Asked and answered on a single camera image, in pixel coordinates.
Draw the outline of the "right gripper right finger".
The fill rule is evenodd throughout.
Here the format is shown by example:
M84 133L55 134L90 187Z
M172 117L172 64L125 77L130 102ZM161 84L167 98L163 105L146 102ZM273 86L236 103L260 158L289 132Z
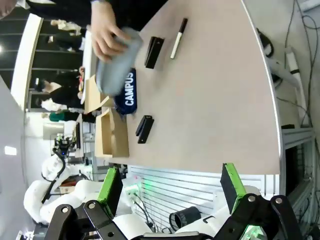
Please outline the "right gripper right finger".
M240 240L249 226L260 227L268 240L281 232L285 240L302 240L293 208L284 195L270 200L247 193L233 163L223 163L220 184L224 192L230 217L214 238L216 240Z

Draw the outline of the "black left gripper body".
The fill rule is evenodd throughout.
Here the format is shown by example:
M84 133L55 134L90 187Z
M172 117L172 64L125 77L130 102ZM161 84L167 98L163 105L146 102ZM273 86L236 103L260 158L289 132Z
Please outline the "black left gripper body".
M62 157L68 157L76 144L73 136L65 136L63 134L57 135L53 141L52 152Z

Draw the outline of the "person's left hand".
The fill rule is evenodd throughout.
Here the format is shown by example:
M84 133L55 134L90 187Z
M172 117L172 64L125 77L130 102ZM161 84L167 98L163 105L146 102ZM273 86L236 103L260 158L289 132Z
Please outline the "person's left hand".
M116 24L112 5L104 0L91 2L91 43L95 55L102 61L109 62L113 56L121 54L127 47L116 41L114 36L129 41L130 36Z

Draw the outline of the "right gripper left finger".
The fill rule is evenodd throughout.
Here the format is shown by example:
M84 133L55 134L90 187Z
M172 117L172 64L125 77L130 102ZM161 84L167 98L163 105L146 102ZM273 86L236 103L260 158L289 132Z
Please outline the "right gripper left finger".
M113 221L123 189L119 169L108 170L97 200L89 200L79 207L59 205L48 226L46 240L130 240L124 230Z

